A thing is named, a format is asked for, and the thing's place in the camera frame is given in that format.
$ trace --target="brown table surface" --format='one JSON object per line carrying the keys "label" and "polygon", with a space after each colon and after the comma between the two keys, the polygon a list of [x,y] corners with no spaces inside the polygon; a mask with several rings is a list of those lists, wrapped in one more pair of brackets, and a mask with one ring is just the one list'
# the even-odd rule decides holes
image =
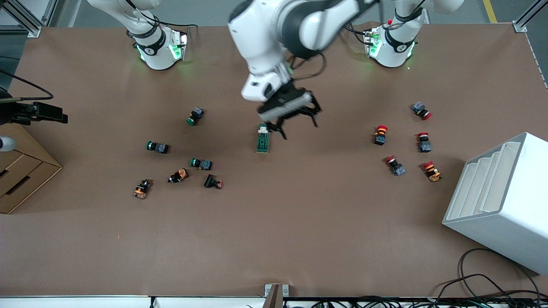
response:
{"label": "brown table surface", "polygon": [[[226,27],[201,27],[187,62],[153,71],[122,28],[44,28],[29,39],[17,75],[49,89],[67,125],[28,131],[64,169],[12,215],[0,216],[0,294],[254,295],[289,283],[292,295],[430,296],[457,278],[480,245],[441,224],[464,162],[530,132],[548,139],[548,95],[524,34],[510,24],[425,25],[397,69],[365,58],[344,33],[328,66],[300,82],[323,107],[271,136],[255,153],[256,105],[240,96],[247,67]],[[315,71],[314,60],[295,73]],[[13,82],[14,96],[39,95]],[[421,121],[410,106],[433,116]],[[195,107],[207,113],[185,123]],[[372,144],[388,126],[387,144]],[[418,153],[416,134],[433,151]],[[171,153],[146,151],[166,142]],[[390,155],[407,168],[395,177]],[[210,159],[222,190],[205,189]],[[428,182],[419,165],[444,175]],[[186,167],[180,184],[167,177]],[[132,196],[154,180],[146,200]],[[507,262],[470,255],[505,289],[532,289]],[[536,277],[548,292],[548,277]],[[471,282],[478,294],[496,291]],[[447,296],[464,296],[462,286]]]}

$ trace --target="cardboard box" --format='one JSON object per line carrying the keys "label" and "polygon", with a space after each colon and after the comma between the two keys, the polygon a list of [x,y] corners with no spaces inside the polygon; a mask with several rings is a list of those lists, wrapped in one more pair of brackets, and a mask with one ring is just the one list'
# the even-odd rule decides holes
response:
{"label": "cardboard box", "polygon": [[0,214],[10,214],[62,167],[21,125],[4,124],[0,135],[17,142],[15,150],[0,152]]}

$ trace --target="cardboard drawer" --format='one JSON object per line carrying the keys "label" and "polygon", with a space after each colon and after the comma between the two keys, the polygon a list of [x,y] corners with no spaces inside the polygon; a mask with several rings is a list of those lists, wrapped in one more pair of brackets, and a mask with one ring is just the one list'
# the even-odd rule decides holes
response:
{"label": "cardboard drawer", "polygon": [[27,174],[36,169],[41,161],[28,155],[21,155],[15,162],[1,171],[0,196],[5,195],[12,187],[17,185]]}
{"label": "cardboard drawer", "polygon": [[0,152],[0,172],[4,171],[9,165],[15,162],[22,153],[17,151]]}
{"label": "cardboard drawer", "polygon": [[24,175],[15,186],[10,186],[7,193],[0,197],[0,213],[9,214],[35,191],[44,185],[61,167],[42,162],[32,172]]}

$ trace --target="yellow floor line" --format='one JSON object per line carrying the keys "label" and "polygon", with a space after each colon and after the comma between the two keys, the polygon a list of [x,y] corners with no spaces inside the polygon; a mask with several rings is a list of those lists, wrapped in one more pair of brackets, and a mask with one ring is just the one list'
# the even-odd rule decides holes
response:
{"label": "yellow floor line", "polygon": [[483,5],[485,6],[485,11],[487,11],[487,17],[489,17],[489,22],[497,22],[495,12],[493,11],[493,6],[491,5],[491,1],[483,0]]}

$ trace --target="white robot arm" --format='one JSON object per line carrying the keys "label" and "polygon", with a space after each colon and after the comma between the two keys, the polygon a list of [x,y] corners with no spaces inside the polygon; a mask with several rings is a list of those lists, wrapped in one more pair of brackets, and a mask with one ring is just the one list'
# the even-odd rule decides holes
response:
{"label": "white robot arm", "polygon": [[450,14],[464,0],[398,0],[392,24],[383,24],[367,33],[366,53],[379,64],[398,67],[411,56],[415,38],[425,21],[424,10]]}
{"label": "white robot arm", "polygon": [[[285,119],[299,114],[314,119],[321,111],[311,92],[295,88],[285,59],[286,51],[305,60],[320,54],[346,24],[378,1],[244,0],[232,11],[229,17],[230,34],[250,72],[242,89],[242,96],[247,100],[264,103],[258,108],[258,113],[269,130],[278,131],[285,138],[281,128]],[[399,61],[400,53],[413,44],[416,33],[424,23],[423,6],[447,14],[460,7],[463,1],[399,0],[396,15],[406,18],[399,18],[399,28],[386,33],[391,34],[388,39],[392,38],[392,43],[403,42],[407,45],[397,54],[398,57],[394,57],[394,52],[386,52],[386,57],[392,56]],[[380,39],[378,33],[376,37],[370,35],[369,39],[375,39],[374,43],[368,42],[368,45],[371,48],[375,46],[376,54],[382,51],[380,46],[388,44],[386,39]],[[272,124],[271,120],[276,118],[277,123]]]}
{"label": "white robot arm", "polygon": [[88,0],[121,22],[128,35],[136,41],[141,59],[154,70],[165,70],[182,59],[187,43],[186,34],[159,24],[149,12],[160,0]]}

